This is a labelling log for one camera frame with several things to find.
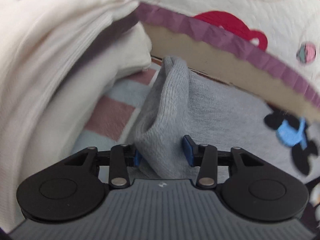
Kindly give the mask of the checkered cartoon bed sheet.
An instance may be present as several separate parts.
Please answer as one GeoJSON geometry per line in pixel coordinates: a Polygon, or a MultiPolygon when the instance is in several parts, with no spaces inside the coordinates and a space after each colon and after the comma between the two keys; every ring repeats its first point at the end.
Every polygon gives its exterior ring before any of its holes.
{"type": "Polygon", "coordinates": [[[124,143],[160,68],[161,62],[153,61],[148,69],[116,81],[100,98],[71,152],[88,146],[106,151],[124,143]]]}

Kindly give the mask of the bear print quilt purple trim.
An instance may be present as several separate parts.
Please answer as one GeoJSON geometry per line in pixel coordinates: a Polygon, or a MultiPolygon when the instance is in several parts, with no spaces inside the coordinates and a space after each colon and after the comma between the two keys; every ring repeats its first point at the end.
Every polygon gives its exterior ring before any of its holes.
{"type": "Polygon", "coordinates": [[[319,106],[319,0],[139,0],[140,20],[233,54],[319,106]]]}

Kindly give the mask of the folded white garment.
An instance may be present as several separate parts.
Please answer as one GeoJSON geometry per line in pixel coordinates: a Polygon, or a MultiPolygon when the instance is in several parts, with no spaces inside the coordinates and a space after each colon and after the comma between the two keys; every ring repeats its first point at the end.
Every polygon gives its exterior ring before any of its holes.
{"type": "Polygon", "coordinates": [[[147,68],[138,0],[1,0],[1,229],[19,184],[70,154],[106,87],[147,68]]]}

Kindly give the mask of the grey sweater with black cat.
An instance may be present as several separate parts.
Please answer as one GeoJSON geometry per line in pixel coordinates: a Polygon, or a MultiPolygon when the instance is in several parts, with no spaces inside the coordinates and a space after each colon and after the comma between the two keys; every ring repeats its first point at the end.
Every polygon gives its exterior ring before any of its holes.
{"type": "Polygon", "coordinates": [[[208,80],[190,71],[178,57],[163,59],[158,77],[131,132],[144,161],[139,174],[146,178],[196,178],[188,165],[182,139],[228,151],[239,146],[304,183],[319,177],[319,124],[306,126],[306,150],[292,150],[277,138],[264,119],[287,118],[260,99],[234,87],[208,80]]]}

